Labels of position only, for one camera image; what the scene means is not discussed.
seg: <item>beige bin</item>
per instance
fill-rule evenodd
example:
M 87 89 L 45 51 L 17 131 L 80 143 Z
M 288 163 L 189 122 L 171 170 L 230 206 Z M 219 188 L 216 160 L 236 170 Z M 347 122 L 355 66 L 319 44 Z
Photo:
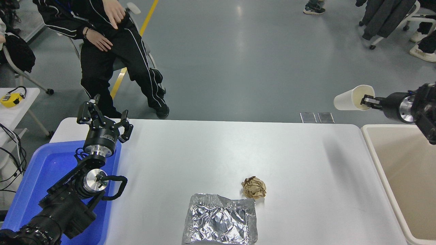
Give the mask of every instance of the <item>beige bin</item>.
M 362 133 L 407 241 L 436 245 L 436 145 L 415 125 L 365 125 Z

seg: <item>crumpled aluminum foil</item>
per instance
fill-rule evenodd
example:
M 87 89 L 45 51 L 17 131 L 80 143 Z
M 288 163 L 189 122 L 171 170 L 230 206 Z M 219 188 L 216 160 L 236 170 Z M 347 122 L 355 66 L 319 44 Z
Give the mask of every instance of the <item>crumpled aluminum foil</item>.
M 185 220 L 183 242 L 197 241 L 253 245 L 257 241 L 254 200 L 194 194 Z

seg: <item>white shoe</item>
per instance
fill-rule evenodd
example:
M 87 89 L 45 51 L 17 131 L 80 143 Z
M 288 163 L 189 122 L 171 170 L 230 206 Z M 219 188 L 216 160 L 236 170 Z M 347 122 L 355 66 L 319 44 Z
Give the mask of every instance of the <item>white shoe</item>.
M 418 45 L 415 45 L 409 51 L 409 54 L 411 54 L 411 55 L 413 55 L 415 57 L 418 57 L 418 58 L 420 58 L 422 60 L 428 61 L 428 62 L 436 62 L 436 54 L 435 53 L 432 53 L 432 54 L 425 53 L 425 52 L 423 52 L 422 50 L 420 50 L 418 48 Z
M 413 43 L 416 43 L 416 42 L 419 42 L 419 41 L 421 41 L 423 38 L 425 38 L 425 37 L 427 37 L 428 35 L 426 35 L 426 34 L 422 34 L 422 33 L 420 33 L 420 32 L 418 32 L 418 31 L 416 31 L 411 37 L 410 37 L 410 39 L 409 39 L 409 41 L 411 41 L 411 42 L 413 42 Z

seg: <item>wrist bracelet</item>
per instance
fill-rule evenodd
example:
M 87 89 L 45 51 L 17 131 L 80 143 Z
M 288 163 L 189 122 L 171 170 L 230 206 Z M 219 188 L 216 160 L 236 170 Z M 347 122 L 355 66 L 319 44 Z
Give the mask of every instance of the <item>wrist bracelet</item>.
M 88 31 L 89 31 L 89 27 L 87 27 L 87 29 L 86 29 L 86 31 L 85 31 L 85 34 L 83 34 L 83 37 L 84 37 L 85 39 L 88 39 L 88 38 L 86 37 L 86 34 L 88 33 Z

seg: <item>gray floor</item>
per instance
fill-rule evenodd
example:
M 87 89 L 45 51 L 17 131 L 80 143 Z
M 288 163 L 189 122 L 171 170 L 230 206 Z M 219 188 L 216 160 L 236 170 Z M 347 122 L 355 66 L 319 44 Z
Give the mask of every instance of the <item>gray floor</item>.
M 153 1 L 135 3 L 143 11 L 135 16 L 141 24 Z M 300 123 L 300 112 L 331 112 L 336 123 L 359 127 L 395 123 L 376 110 L 338 111 L 333 98 L 360 84 L 372 85 L 383 97 L 436 80 L 434 64 L 408 54 L 417 23 L 408 32 L 397 29 L 371 51 L 358 26 L 364 7 L 326 0 L 326 13 L 310 16 L 302 13 L 305 3 L 160 1 L 144 38 L 164 76 L 167 119 Z M 55 130 L 87 99 L 79 84 L 79 60 L 66 38 L 51 30 L 31 48 L 37 57 L 31 75 L 55 90 L 53 96 L 41 92 L 32 109 Z M 157 119 L 127 77 L 115 105 L 128 109 L 130 118 Z M 30 129 L 23 139 L 30 156 L 48 140 L 28 116 L 18 126 L 24 127 Z

